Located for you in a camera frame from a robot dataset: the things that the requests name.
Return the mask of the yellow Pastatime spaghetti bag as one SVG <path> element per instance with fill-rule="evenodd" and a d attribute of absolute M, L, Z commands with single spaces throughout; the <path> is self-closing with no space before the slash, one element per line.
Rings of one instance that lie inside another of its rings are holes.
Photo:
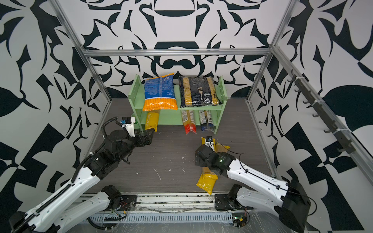
<path fill-rule="evenodd" d="M 214 172 L 212 172 L 208 167 L 202 167 L 202 174 L 196 185 L 209 195 L 212 195 L 217 180 L 218 176 Z"/>

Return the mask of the grey blue spaghetti pack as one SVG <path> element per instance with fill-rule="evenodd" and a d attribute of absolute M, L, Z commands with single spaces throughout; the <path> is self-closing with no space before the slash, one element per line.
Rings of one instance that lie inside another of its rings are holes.
<path fill-rule="evenodd" d="M 212 118 L 211 111 L 200 110 L 199 119 L 200 119 L 201 132 L 205 132 L 205 131 L 215 132 L 215 127 L 213 124 L 213 118 Z"/>

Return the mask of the blue orange pasta bag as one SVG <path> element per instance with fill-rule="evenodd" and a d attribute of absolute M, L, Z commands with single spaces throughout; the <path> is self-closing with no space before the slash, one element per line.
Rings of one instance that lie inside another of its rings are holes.
<path fill-rule="evenodd" d="M 178 110 L 175 97 L 174 73 L 147 79 L 144 84 L 145 102 L 143 112 L 155 110 Z"/>

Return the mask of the red spaghetti pack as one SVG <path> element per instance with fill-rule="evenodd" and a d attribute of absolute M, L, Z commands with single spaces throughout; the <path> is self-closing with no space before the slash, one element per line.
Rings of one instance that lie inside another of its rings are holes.
<path fill-rule="evenodd" d="M 182 121 L 183 126 L 185 129 L 185 133 L 188 135 L 189 133 L 197 133 L 195 118 L 194 118 L 194 111 L 193 110 L 182 110 Z"/>

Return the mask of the black penne pasta bag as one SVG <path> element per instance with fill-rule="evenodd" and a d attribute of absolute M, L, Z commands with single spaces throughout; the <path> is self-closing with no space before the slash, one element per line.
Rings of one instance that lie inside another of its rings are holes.
<path fill-rule="evenodd" d="M 180 76 L 179 90 L 180 107 L 215 106 L 220 105 L 213 77 Z"/>

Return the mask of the brown cardboard pasta box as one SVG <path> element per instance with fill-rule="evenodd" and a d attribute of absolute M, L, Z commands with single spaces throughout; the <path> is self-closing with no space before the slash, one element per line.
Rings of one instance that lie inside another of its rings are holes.
<path fill-rule="evenodd" d="M 222 144 L 217 143 L 217 144 L 214 145 L 215 152 L 226 152 L 226 153 L 228 153 L 229 149 L 230 149 L 229 146 L 224 146 Z"/>

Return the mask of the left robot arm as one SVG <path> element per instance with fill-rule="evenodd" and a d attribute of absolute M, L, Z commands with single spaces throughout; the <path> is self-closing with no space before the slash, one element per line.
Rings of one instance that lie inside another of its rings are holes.
<path fill-rule="evenodd" d="M 121 161 L 128 163 L 137 147 L 150 145 L 154 129 L 133 130 L 126 128 L 103 134 L 103 143 L 90 152 L 78 166 L 73 177 L 51 197 L 27 212 L 18 211 L 9 219 L 13 233 L 65 233 L 81 221 L 90 219 L 100 211 L 121 208 L 122 194 L 113 186 L 104 187 L 95 196 L 71 207 L 82 194 L 115 170 Z"/>

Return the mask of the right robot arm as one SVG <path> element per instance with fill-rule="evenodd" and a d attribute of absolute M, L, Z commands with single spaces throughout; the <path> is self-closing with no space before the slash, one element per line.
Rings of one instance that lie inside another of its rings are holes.
<path fill-rule="evenodd" d="M 239 158 L 226 152 L 215 152 L 207 145 L 201 145 L 195 151 L 195 162 L 197 166 L 208 167 L 242 183 L 244 186 L 233 188 L 232 199 L 243 207 L 271 213 L 293 231 L 304 232 L 312 199 L 298 181 L 286 182 L 267 176 Z"/>

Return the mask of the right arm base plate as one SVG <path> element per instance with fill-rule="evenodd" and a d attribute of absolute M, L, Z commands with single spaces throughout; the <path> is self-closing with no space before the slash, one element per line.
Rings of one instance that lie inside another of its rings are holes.
<path fill-rule="evenodd" d="M 253 207 L 242 206 L 238 200 L 237 195 L 230 194 L 215 194 L 215 209 L 219 212 L 237 211 L 237 210 L 254 210 Z"/>

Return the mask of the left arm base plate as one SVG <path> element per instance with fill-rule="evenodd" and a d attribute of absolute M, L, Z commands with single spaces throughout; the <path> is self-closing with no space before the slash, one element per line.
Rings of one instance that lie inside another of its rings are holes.
<path fill-rule="evenodd" d="M 137 195 L 122 195 L 120 198 L 111 200 L 109 206 L 104 211 L 114 209 L 119 212 L 132 210 L 137 205 L 137 198 Z"/>

